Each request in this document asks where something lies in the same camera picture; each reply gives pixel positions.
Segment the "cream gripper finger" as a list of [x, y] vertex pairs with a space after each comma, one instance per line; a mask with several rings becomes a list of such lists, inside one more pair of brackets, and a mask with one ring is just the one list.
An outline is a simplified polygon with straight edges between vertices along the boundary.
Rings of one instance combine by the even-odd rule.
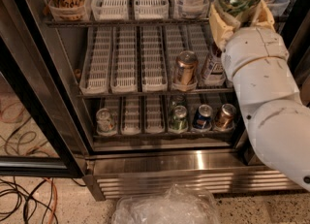
[[274, 31], [274, 23], [275, 21], [271, 10], [266, 5], [265, 1], [261, 0], [250, 15], [250, 26], [263, 27]]
[[233, 33], [240, 27], [241, 22], [225, 13], [217, 3], [212, 3], [209, 11], [209, 25], [214, 43], [219, 50], [223, 50]]

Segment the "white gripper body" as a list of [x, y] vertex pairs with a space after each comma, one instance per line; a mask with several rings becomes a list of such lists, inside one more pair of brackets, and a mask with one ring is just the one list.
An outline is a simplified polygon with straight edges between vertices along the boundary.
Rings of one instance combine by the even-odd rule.
[[264, 27], [244, 27], [237, 30], [228, 40], [221, 60], [226, 75], [232, 78], [247, 63], [266, 57], [288, 60], [289, 52], [283, 38]]

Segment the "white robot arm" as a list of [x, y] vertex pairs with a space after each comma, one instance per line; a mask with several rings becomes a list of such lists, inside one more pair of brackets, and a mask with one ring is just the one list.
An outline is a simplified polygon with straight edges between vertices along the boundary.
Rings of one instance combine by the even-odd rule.
[[310, 190], [310, 109], [300, 99], [289, 52], [264, 1], [241, 17], [250, 25], [243, 27], [217, 0], [210, 5], [211, 34], [250, 144], [265, 165]]

